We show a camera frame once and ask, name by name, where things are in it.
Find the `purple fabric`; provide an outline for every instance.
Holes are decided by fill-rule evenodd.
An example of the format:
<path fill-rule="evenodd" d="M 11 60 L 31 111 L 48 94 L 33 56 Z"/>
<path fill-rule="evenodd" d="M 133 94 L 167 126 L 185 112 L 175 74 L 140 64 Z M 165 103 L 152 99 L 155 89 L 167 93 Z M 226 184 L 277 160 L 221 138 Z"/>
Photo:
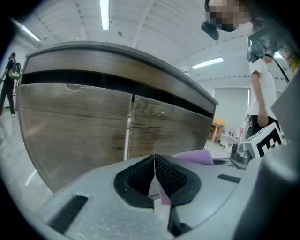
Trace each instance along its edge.
<path fill-rule="evenodd" d="M 212 160 L 211 154 L 208 150 L 197 150 L 191 152 L 181 152 L 173 155 L 174 158 L 179 158 L 184 161 L 189 161 L 198 164 L 205 164 L 205 165 L 213 165 L 214 162 Z M 158 179 L 155 176 L 156 184 L 159 190 L 161 204 L 162 205 L 171 205 L 171 200 L 168 198 L 167 194 L 161 187 Z"/>

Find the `white t-shirt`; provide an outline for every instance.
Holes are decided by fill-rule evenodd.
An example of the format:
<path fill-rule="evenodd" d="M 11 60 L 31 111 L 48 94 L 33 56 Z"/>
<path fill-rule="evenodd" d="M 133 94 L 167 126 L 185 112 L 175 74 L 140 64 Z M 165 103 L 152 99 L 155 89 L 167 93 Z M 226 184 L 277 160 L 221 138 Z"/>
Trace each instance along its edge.
<path fill-rule="evenodd" d="M 259 72 L 260 78 L 259 83 L 261 84 L 262 97 L 266 107 L 268 116 L 273 119 L 277 119 L 274 113 L 271 110 L 271 106 L 275 103 L 276 96 L 276 87 L 274 83 L 273 76 L 270 70 L 267 67 L 267 64 L 260 58 L 256 62 L 249 64 L 250 75 L 255 71 Z M 248 109 L 248 114 L 258 115 L 259 104 L 256 98 L 256 95 L 253 91 L 253 86 L 251 86 L 251 106 Z"/>

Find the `black pants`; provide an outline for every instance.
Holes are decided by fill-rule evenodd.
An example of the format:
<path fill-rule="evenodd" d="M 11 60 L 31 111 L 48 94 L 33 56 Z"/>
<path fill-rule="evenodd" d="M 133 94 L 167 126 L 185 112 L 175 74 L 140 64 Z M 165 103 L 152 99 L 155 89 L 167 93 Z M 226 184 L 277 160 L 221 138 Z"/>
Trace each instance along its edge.
<path fill-rule="evenodd" d="M 9 101 L 10 113 L 15 114 L 13 91 L 14 91 L 14 82 L 4 81 L 3 88 L 1 91 L 1 96 L 0 96 L 0 115 L 2 115 L 6 95 Z"/>
<path fill-rule="evenodd" d="M 257 115 L 251 115 L 251 122 L 252 122 L 251 136 L 263 129 L 263 127 L 258 125 L 257 121 L 258 121 L 258 116 Z M 277 124 L 277 127 L 280 130 L 280 126 L 279 126 L 278 121 L 274 118 L 269 117 L 268 125 L 272 124 L 273 122 L 275 122 Z"/>

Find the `ceiling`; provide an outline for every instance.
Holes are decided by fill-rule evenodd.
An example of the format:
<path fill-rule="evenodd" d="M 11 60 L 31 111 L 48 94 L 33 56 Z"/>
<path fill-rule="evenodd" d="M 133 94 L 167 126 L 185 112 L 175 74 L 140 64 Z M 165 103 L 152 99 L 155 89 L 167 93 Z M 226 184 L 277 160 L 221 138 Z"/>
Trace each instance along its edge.
<path fill-rule="evenodd" d="M 177 68 L 222 56 L 224 62 L 189 70 L 198 83 L 247 78 L 247 37 L 252 24 L 219 31 L 218 41 L 201 30 L 205 0 L 110 0 L 110 30 L 102 30 L 99 0 L 45 0 L 23 24 L 37 42 L 19 32 L 16 40 L 32 49 L 66 41 L 91 40 L 130 46 Z M 277 67 L 274 77 L 282 78 Z"/>

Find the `wooden board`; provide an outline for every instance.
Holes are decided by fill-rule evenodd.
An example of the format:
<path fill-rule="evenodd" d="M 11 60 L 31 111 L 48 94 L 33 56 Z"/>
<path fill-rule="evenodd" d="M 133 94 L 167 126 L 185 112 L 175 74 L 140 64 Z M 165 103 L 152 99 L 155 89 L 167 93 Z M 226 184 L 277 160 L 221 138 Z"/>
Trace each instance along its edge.
<path fill-rule="evenodd" d="M 93 49 L 61 49 L 30 56 L 24 73 L 82 70 L 115 75 L 167 91 L 214 113 L 215 103 L 205 96 L 204 91 L 141 61 Z"/>
<path fill-rule="evenodd" d="M 124 160 L 131 94 L 74 84 L 25 84 L 18 94 L 25 146 L 52 191 Z"/>
<path fill-rule="evenodd" d="M 135 97 L 128 158 L 203 149 L 211 119 L 160 101 Z"/>

